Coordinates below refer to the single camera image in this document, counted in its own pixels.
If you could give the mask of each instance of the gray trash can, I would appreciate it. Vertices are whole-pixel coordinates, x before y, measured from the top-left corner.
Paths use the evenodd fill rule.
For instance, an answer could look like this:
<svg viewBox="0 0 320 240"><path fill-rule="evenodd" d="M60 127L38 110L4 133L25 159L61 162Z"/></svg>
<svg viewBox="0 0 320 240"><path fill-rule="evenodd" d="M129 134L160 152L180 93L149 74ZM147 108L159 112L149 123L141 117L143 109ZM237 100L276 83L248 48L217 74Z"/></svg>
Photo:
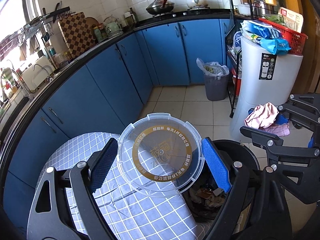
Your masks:
<svg viewBox="0 0 320 240"><path fill-rule="evenodd" d="M229 75L222 77L210 77L204 75L205 94L210 101L220 101L227 96Z"/></svg>

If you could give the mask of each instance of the checkered cloth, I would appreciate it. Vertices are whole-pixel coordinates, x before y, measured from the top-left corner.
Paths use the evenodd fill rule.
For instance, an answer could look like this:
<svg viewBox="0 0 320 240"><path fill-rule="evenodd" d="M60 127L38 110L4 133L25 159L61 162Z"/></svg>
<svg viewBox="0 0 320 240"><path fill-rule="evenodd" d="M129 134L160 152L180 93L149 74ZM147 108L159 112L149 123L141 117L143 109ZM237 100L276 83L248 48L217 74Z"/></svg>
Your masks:
<svg viewBox="0 0 320 240"><path fill-rule="evenodd" d="M38 183L47 167L63 170L72 168L79 161L87 161L93 152L102 150L111 137L119 139L117 134L89 133L69 140L49 158ZM129 142L126 149L130 147L132 143ZM144 155L144 160L150 156L143 149L139 150L139 154ZM168 167L161 169L164 174L169 172ZM166 187L174 189L171 182ZM153 198L135 191L122 178L116 160L102 187L93 196L109 227L121 240L201 240L213 223L211 220L208 223L196 223L182 195ZM67 197L77 230L86 234L71 188L67 189Z"/></svg>

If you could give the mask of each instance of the pink cloth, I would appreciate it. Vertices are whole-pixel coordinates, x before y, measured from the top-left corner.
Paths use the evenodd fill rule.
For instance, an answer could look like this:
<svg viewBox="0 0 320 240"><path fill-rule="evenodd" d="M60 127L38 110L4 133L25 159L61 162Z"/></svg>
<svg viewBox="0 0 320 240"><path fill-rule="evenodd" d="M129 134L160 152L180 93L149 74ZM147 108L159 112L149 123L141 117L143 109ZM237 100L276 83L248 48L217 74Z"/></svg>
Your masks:
<svg viewBox="0 0 320 240"><path fill-rule="evenodd" d="M278 109L270 102L265 105L258 105L254 111L244 119L244 124L248 127L260 129L277 136L287 136L290 134L289 123L278 125L274 124Z"/></svg>
<svg viewBox="0 0 320 240"><path fill-rule="evenodd" d="M269 103L258 105L253 112L244 119L244 123L248 127L259 129L260 127L267 128L274 123L278 114L278 109Z"/></svg>

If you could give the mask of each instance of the transparent lid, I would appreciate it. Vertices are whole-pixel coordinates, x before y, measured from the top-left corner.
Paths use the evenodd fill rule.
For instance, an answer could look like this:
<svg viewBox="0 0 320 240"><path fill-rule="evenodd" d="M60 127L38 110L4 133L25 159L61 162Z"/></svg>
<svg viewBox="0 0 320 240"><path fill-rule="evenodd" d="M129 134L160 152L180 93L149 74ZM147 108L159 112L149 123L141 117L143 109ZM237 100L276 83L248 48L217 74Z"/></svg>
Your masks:
<svg viewBox="0 0 320 240"><path fill-rule="evenodd" d="M119 138L119 171L144 195L182 193L198 178L203 165L199 133L189 122L170 114L148 114L129 124Z"/></svg>

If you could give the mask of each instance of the cabinet handle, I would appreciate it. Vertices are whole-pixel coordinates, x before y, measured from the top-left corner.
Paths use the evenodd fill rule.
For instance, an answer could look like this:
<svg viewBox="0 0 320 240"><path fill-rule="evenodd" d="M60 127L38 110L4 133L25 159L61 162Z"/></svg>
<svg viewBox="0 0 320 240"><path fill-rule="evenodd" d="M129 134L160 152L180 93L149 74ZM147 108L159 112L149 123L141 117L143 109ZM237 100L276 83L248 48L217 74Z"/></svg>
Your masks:
<svg viewBox="0 0 320 240"><path fill-rule="evenodd" d="M119 60L121 60L121 54L120 54L119 49L115 48L115 50L118 51L118 53L119 53Z"/></svg>
<svg viewBox="0 0 320 240"><path fill-rule="evenodd" d="M184 27L184 25L182 25L182 30L183 30L183 35L187 36L187 31L186 31L186 28Z"/></svg>
<svg viewBox="0 0 320 240"><path fill-rule="evenodd" d="M51 107L49 107L49 111L51 111L59 119L60 123L63 124L63 121L59 118L59 116L55 113L55 111Z"/></svg>
<svg viewBox="0 0 320 240"><path fill-rule="evenodd" d="M177 27L175 26L174 28L175 28L175 30L176 30L176 35L177 35L177 37L179 37L179 32L178 32Z"/></svg>
<svg viewBox="0 0 320 240"><path fill-rule="evenodd" d="M127 50L125 49L125 47L121 44L121 47L124 48L124 55L127 56Z"/></svg>
<svg viewBox="0 0 320 240"><path fill-rule="evenodd" d="M53 129L52 126L43 117L41 117L41 120L44 121L47 125L49 125L54 133L57 133L56 130Z"/></svg>

